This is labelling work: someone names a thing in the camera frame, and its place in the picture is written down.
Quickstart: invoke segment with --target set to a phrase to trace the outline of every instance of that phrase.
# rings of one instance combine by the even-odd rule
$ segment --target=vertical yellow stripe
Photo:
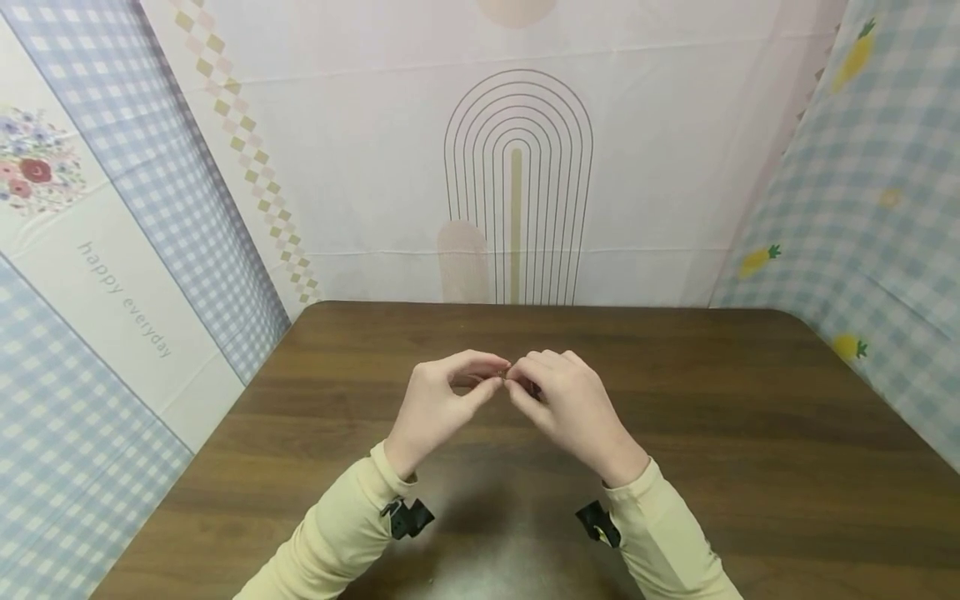
[[[510,304],[520,303],[520,197],[523,182],[523,154],[510,152]]]

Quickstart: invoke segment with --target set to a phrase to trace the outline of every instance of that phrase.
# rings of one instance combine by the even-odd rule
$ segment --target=blue gingham panel
[[[873,51],[833,80],[873,19]],[[856,369],[960,470],[960,5],[854,0],[717,306],[852,335]],[[781,255],[738,276],[750,252]]]
[[[201,322],[250,382],[290,322],[142,9],[136,0],[0,1]]]
[[[86,598],[189,463],[0,258],[0,598]]]

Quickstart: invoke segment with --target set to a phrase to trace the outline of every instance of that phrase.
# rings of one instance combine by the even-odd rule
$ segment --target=yellow pineapple
[[[778,256],[780,256],[780,244],[774,244],[770,248],[761,248],[750,252],[743,257],[743,262],[740,263],[740,278],[746,279],[753,275],[759,271],[763,265]]]
[[[874,19],[870,19],[864,24],[860,35],[857,36],[856,41],[853,43],[853,48],[850,49],[847,58],[837,70],[836,77],[833,78],[833,88],[831,91],[834,94],[840,91],[849,80],[859,75],[863,67],[867,65],[867,60],[870,59],[870,55],[874,52],[874,40],[876,39],[874,36],[875,27],[876,21]]]
[[[843,333],[833,338],[833,351],[846,361],[865,358],[867,356],[867,343],[852,333]]]
[[[884,208],[893,208],[901,200],[903,200],[903,192],[896,188],[888,187],[880,192],[880,205]]]

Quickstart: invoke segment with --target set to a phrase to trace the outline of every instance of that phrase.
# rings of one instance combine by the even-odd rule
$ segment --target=beige sleeve
[[[647,600],[743,600],[656,462],[607,497],[623,560]]]
[[[380,511],[411,486],[390,467],[381,442],[330,486],[234,600],[336,598],[383,553],[392,538]]]

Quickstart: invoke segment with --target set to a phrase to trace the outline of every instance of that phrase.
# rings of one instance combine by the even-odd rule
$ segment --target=left hand
[[[476,350],[416,365],[383,448],[396,474],[408,479],[430,452],[467,424],[503,385],[499,373],[509,368],[507,359]],[[458,396],[451,385],[473,389]]]

